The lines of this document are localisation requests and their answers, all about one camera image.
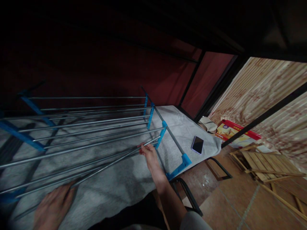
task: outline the sleeve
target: sleeve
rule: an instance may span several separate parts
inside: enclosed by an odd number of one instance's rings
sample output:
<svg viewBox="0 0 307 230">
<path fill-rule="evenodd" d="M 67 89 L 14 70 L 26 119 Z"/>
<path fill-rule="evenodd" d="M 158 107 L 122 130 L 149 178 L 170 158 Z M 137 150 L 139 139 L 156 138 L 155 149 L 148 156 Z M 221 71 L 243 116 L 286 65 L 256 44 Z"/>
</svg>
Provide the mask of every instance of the sleeve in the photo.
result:
<svg viewBox="0 0 307 230">
<path fill-rule="evenodd" d="M 180 224 L 180 230 L 212 230 L 212 228 L 196 212 L 189 211 Z"/>
</svg>

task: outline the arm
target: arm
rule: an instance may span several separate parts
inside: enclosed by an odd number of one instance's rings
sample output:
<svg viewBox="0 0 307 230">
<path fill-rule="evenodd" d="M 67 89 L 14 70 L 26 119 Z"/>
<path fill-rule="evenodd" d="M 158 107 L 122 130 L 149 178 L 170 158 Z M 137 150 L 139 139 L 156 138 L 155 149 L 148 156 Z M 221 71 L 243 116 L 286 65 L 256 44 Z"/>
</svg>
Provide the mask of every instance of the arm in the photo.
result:
<svg viewBox="0 0 307 230">
<path fill-rule="evenodd" d="M 66 216 L 75 193 L 74 182 L 62 185 L 47 194 L 34 214 L 33 230 L 57 230 Z"/>
<path fill-rule="evenodd" d="M 187 211 L 161 169 L 155 148 L 151 144 L 141 145 L 140 154 L 146 157 L 169 227 L 171 230 L 179 229 Z"/>
</svg>

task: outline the tile floor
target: tile floor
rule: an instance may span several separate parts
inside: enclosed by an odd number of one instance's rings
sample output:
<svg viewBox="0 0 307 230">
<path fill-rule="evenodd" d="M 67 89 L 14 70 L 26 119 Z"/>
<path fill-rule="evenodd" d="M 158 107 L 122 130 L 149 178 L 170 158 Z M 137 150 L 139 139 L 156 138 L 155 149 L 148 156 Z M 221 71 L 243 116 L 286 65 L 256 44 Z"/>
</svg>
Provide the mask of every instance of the tile floor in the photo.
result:
<svg viewBox="0 0 307 230">
<path fill-rule="evenodd" d="M 214 157 L 233 176 L 232 179 L 217 181 L 204 162 L 180 175 L 200 206 L 203 219 L 213 229 L 307 229 L 307 221 L 240 170 L 228 154 L 232 151 L 234 149 L 227 146 Z M 214 162 L 210 161 L 210 165 L 220 176 L 225 175 Z M 307 180 L 294 178 L 280 181 L 280 184 L 307 202 Z M 278 186 L 276 190 L 296 207 L 290 194 Z M 303 204 L 303 207 L 307 213 L 307 205 Z"/>
</svg>

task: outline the cardboard box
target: cardboard box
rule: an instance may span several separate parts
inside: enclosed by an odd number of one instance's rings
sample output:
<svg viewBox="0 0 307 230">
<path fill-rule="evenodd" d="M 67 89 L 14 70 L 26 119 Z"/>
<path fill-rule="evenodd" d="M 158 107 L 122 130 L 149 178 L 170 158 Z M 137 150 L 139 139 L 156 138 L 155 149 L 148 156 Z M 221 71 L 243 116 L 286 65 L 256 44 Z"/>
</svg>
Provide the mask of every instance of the cardboard box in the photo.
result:
<svg viewBox="0 0 307 230">
<path fill-rule="evenodd" d="M 223 141 L 228 140 L 237 132 L 243 129 L 242 126 L 237 125 L 229 120 L 222 120 L 217 126 L 217 133 L 215 134 L 216 137 L 222 139 Z M 250 143 L 256 142 L 257 140 L 261 139 L 261 136 L 257 133 L 252 131 L 248 131 L 238 139 L 234 140 L 230 146 L 234 148 L 243 148 L 249 145 Z"/>
</svg>

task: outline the white blanket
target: white blanket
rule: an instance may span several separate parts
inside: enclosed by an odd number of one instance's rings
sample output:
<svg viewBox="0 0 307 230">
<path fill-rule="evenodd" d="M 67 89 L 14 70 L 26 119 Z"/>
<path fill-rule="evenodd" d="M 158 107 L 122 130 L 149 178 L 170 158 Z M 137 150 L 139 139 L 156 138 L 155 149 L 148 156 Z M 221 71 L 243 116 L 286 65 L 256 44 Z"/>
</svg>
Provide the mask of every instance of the white blanket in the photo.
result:
<svg viewBox="0 0 307 230">
<path fill-rule="evenodd" d="M 207 159 L 208 157 L 217 155 L 220 152 L 221 140 L 212 137 L 211 135 L 206 133 L 202 128 L 200 128 L 198 125 L 192 122 L 184 114 L 182 114 L 177 108 L 175 108 L 174 106 L 162 106 L 157 108 L 161 113 L 162 117 L 164 118 L 164 120 L 167 122 L 174 136 L 180 143 L 182 149 L 185 151 L 185 153 L 189 156 L 189 158 L 192 161 L 192 165 L 190 165 L 185 170 L 193 167 L 194 165 Z M 65 121 L 65 124 L 68 124 L 74 120 L 75 119 L 67 119 Z M 18 127 L 24 126 L 30 122 L 33 122 L 33 120 L 12 121 L 12 123 L 15 123 Z M 40 121 L 39 122 L 35 121 L 35 122 L 36 122 L 36 127 L 46 126 L 43 122 Z M 60 129 L 57 135 L 74 133 L 84 130 L 91 130 L 94 128 L 107 127 L 107 126 L 114 126 L 114 124 L 113 125 L 96 124 L 89 126 L 68 127 Z M 129 129 L 136 129 L 140 127 L 145 127 L 145 125 L 91 133 L 80 136 L 58 138 L 54 139 L 52 145 L 80 140 L 84 138 L 90 138 L 108 133 L 125 131 Z M 162 127 L 162 122 L 159 116 L 156 114 L 156 112 L 154 112 L 150 129 L 159 128 L 159 127 Z M 146 131 L 146 129 L 136 131 L 135 133 L 143 131 Z M 34 138 L 47 137 L 50 136 L 51 132 L 52 129 L 49 129 L 49 130 L 32 132 L 31 135 Z M 153 137 L 156 137 L 159 135 L 159 132 L 152 133 L 152 135 Z M 204 140 L 202 155 L 199 155 L 191 150 L 191 145 L 194 136 L 198 136 Z M 0 144 L 3 144 L 8 137 L 9 135 L 7 133 L 1 131 Z M 113 139 L 116 137 L 118 136 L 112 136 L 110 138 L 104 138 L 104 139 Z M 70 146 L 51 148 L 48 150 L 47 154 L 67 148 L 99 142 L 104 139 L 96 139 L 96 140 L 76 143 Z M 38 169 L 36 170 L 33 179 L 40 178 L 52 172 L 60 171 L 65 168 L 81 164 L 82 162 L 100 158 L 104 155 L 110 155 L 112 153 L 125 150 L 127 148 L 132 148 L 138 145 L 139 143 L 149 141 L 150 139 L 151 139 L 150 135 L 145 134 L 142 136 L 125 139 L 122 141 L 117 141 L 109 144 L 104 144 L 84 150 L 63 154 L 57 157 L 50 157 L 47 159 L 43 159 Z M 181 153 L 177 148 L 176 144 L 174 143 L 173 139 L 169 135 L 168 131 L 166 131 L 165 136 L 161 142 L 161 145 L 159 147 L 159 152 L 164 162 L 164 165 L 169 173 L 171 173 L 182 163 Z M 24 143 L 19 149 L 18 153 L 15 155 L 13 160 L 36 156 L 37 153 L 38 153 L 37 150 L 35 150 L 30 145 Z M 78 171 L 83 171 L 87 168 L 92 168 L 93 166 L 97 166 L 99 164 L 102 164 L 102 162 L 71 172 L 67 175 L 76 173 Z M 5 169 L 0 179 L 1 190 L 21 184 L 24 181 L 25 176 L 32 165 L 33 163 L 26 163 Z M 46 182 L 50 182 L 52 180 L 59 179 L 61 177 L 63 177 L 63 175 L 48 180 Z M 16 207 L 12 215 L 12 218 L 24 212 L 33 205 L 38 204 L 48 192 L 52 191 L 54 188 L 56 188 L 59 185 L 60 184 L 57 184 L 55 186 L 40 190 L 38 192 L 32 193 L 22 198 L 18 206 Z M 38 184 L 32 185 L 28 188 L 28 190 L 35 188 L 37 186 Z M 119 213 L 125 207 L 134 205 L 137 202 L 141 201 L 149 192 L 151 192 L 154 189 L 155 185 L 152 181 L 150 172 L 148 171 L 144 156 L 137 155 L 132 158 L 126 159 L 124 161 L 121 161 L 120 163 L 90 178 L 89 180 L 85 181 L 79 186 L 74 203 L 72 204 L 72 207 L 67 216 L 65 217 L 60 229 L 66 229 L 66 230 L 88 229 L 93 224 L 101 221 L 105 217 L 111 217 Z M 12 225 L 14 229 L 32 229 L 33 218 L 34 218 L 34 212 L 16 222 L 13 222 Z"/>
</svg>

